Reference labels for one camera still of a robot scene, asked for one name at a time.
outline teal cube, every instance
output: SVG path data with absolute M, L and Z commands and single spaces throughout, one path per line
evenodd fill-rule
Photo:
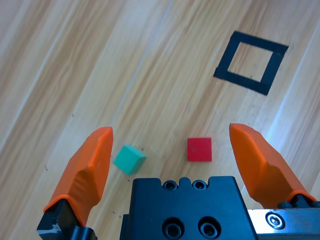
M 128 175 L 136 174 L 146 159 L 146 155 L 139 152 L 133 146 L 124 145 L 113 164 Z

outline wood grain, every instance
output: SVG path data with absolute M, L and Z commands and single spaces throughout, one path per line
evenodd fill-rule
M 288 45 L 268 96 L 212 77 L 234 31 Z M 39 239 L 37 225 L 68 160 L 112 125 L 147 160 L 110 166 L 88 226 L 119 239 L 132 180 L 236 177 L 229 124 L 260 131 L 320 198 L 320 2 L 117 0 L 0 2 L 2 239 Z M 230 71 L 260 80 L 268 53 L 241 45 Z M 211 137 L 213 162 L 187 162 L 187 138 Z

